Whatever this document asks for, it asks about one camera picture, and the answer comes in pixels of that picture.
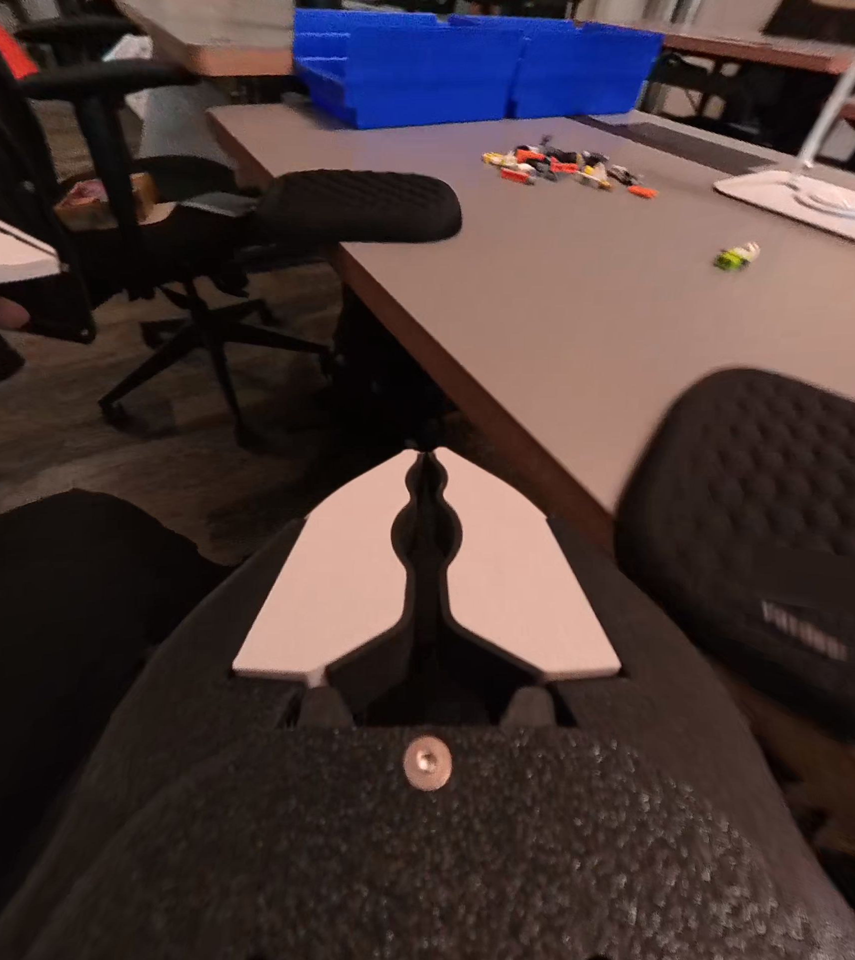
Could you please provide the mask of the pile of lego pieces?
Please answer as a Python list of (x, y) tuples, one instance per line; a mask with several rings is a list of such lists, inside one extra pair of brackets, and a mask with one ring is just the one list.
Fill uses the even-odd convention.
[(572, 182), (604, 193), (621, 188), (628, 195), (645, 200), (659, 196), (659, 191), (646, 185), (640, 175), (614, 163), (606, 154), (592, 150), (562, 150), (550, 135), (543, 136), (533, 145), (485, 151), (480, 159), (484, 165), (497, 170), (502, 181), (519, 186)]

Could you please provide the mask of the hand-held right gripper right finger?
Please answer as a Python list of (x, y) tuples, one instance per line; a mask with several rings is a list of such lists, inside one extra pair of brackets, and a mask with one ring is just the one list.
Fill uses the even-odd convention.
[(608, 678), (622, 662), (546, 515), (499, 477), (434, 452), (454, 521), (446, 563), (453, 625), (541, 681)]

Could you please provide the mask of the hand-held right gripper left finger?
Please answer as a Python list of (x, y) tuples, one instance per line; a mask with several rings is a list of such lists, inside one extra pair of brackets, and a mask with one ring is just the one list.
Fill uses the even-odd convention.
[(419, 458), (398, 453), (307, 515), (233, 659), (235, 675), (320, 687), (330, 668), (402, 623), (410, 564), (396, 524), (413, 506)]

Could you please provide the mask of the black office chair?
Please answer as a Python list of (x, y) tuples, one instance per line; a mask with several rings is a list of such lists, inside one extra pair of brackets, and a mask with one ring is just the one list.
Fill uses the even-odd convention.
[(134, 92), (188, 87), (197, 78), (151, 60), (92, 61), (17, 79), (0, 51), (0, 221), (53, 250), (46, 278), (0, 281), (27, 313), (26, 330), (90, 343), (94, 310), (125, 293), (163, 294), (185, 312), (175, 333), (146, 335), (149, 358), (98, 401), (121, 426), (122, 399), (188, 354), (205, 351), (244, 449), (266, 441), (245, 421), (225, 346), (266, 347), (325, 361), (330, 349), (271, 328), (248, 298), (245, 254), (269, 249), (256, 233), (259, 197), (224, 165), (162, 155), (134, 160), (119, 110)]

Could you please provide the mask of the white wire screen stand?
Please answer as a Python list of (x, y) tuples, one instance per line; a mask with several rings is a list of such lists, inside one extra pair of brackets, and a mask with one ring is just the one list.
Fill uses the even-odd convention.
[[(855, 11), (855, 1), (824, 1), (820, 5)], [(854, 87), (855, 52), (788, 170), (766, 169), (722, 178), (714, 183), (713, 190), (756, 209), (767, 210), (855, 242), (855, 190), (831, 184), (811, 174), (820, 147)]]

